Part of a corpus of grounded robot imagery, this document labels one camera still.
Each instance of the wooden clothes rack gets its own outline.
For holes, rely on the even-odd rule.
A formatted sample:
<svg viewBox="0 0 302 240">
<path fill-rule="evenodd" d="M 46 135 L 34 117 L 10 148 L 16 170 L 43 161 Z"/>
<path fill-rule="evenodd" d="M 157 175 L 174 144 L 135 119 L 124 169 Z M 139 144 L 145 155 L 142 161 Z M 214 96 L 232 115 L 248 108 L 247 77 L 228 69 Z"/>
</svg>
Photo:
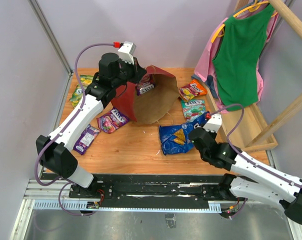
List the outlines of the wooden clothes rack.
<svg viewBox="0 0 302 240">
<path fill-rule="evenodd" d="M 278 14 L 291 26 L 291 28 L 302 39 L 302 21 L 283 3 L 282 0 L 268 0 Z M 249 3 L 249 0 L 238 0 L 235 11 Z M 212 109 L 217 110 L 215 100 L 208 90 L 208 100 Z M 236 146 L 247 152 L 272 149 L 278 145 L 273 133 L 288 122 L 302 109 L 302 94 L 298 96 L 273 122 L 267 124 L 259 108 L 254 103 L 245 108 L 245 116 L 242 126 L 233 133 Z M 221 129 L 222 138 L 225 137 L 239 119 L 240 111 L 229 112 L 222 115 L 223 125 Z M 243 141 L 237 142 L 237 135 L 244 136 Z"/>
</svg>

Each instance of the wooden floor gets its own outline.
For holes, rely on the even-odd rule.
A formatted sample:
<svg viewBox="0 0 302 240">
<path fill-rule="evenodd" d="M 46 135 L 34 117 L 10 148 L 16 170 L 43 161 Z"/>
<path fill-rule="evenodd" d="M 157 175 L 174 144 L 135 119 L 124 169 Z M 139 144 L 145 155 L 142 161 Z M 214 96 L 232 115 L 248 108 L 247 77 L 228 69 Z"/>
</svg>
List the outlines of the wooden floor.
<svg viewBox="0 0 302 240">
<path fill-rule="evenodd" d="M 182 87 L 191 81 L 193 68 L 164 68 L 176 76 L 178 87 Z M 79 75 L 94 75 L 95 68 L 80 68 Z M 73 107 L 69 101 L 76 85 L 76 77 L 73 76 L 67 100 L 61 117 L 61 123 L 72 112 Z M 112 108 L 111 103 L 101 113 L 103 115 Z M 215 175 L 224 174 L 227 171 L 215 168 L 200 159 L 199 152 L 192 149 L 188 153 L 164 156 L 159 150 L 160 140 L 158 127 L 160 125 L 177 125 L 185 122 L 180 100 L 176 100 L 169 114 L 166 114 L 159 123 L 139 125 L 129 122 L 112 134 L 101 132 L 91 147 L 84 155 L 75 151 L 72 154 L 79 164 L 91 173 L 112 174 L 187 174 L 187 175 Z M 97 127 L 96 118 L 91 125 Z M 254 152 L 254 158 L 265 164 L 269 164 L 265 151 Z"/>
</svg>

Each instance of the gray wall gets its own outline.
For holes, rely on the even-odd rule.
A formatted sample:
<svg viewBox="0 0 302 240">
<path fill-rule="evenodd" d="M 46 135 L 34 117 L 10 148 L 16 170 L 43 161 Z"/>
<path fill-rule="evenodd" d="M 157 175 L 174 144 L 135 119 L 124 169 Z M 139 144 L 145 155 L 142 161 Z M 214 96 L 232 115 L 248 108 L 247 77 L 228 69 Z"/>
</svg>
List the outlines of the gray wall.
<svg viewBox="0 0 302 240">
<path fill-rule="evenodd" d="M 26 0 L 0 1 L 0 240 L 9 239 L 28 180 L 35 141 L 48 134 L 67 81 Z"/>
<path fill-rule="evenodd" d="M 142 66 L 195 67 L 217 25 L 237 0 L 38 0 L 69 64 L 94 43 L 129 41 Z M 80 67 L 96 68 L 98 47 Z"/>
<path fill-rule="evenodd" d="M 291 7 L 302 21 L 302 1 Z M 268 123 L 302 93 L 302 40 L 284 21 L 259 63 L 264 79 L 260 102 Z M 302 111 L 275 134 L 279 146 L 272 150 L 275 165 L 302 178 Z"/>
</svg>

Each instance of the green tank top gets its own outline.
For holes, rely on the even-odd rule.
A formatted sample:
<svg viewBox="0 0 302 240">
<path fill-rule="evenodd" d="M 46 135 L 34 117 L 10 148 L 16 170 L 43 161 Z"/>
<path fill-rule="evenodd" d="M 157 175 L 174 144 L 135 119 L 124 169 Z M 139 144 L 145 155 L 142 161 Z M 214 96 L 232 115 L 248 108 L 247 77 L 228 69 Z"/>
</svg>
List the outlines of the green tank top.
<svg viewBox="0 0 302 240">
<path fill-rule="evenodd" d="M 212 60 L 217 77 L 219 97 L 224 105 L 258 101 L 256 67 L 267 39 L 267 27 L 274 12 L 269 4 L 265 9 L 244 19 L 228 18 L 220 49 Z M 235 111 L 239 107 L 229 107 Z"/>
</svg>

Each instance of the brown paper bag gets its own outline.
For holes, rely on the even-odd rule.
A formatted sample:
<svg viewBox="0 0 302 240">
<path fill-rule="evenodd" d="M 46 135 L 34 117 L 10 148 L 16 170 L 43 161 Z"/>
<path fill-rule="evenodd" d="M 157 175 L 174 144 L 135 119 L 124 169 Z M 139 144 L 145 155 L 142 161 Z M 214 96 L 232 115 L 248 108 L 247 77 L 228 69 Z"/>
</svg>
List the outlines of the brown paper bag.
<svg viewBox="0 0 302 240">
<path fill-rule="evenodd" d="M 128 82 L 121 86 L 111 103 L 132 121 L 141 124 L 152 124 L 161 119 L 179 97 L 177 79 L 171 73 L 156 66 L 146 68 L 147 75 L 152 75 L 155 88 L 138 96 L 136 85 Z"/>
</svg>

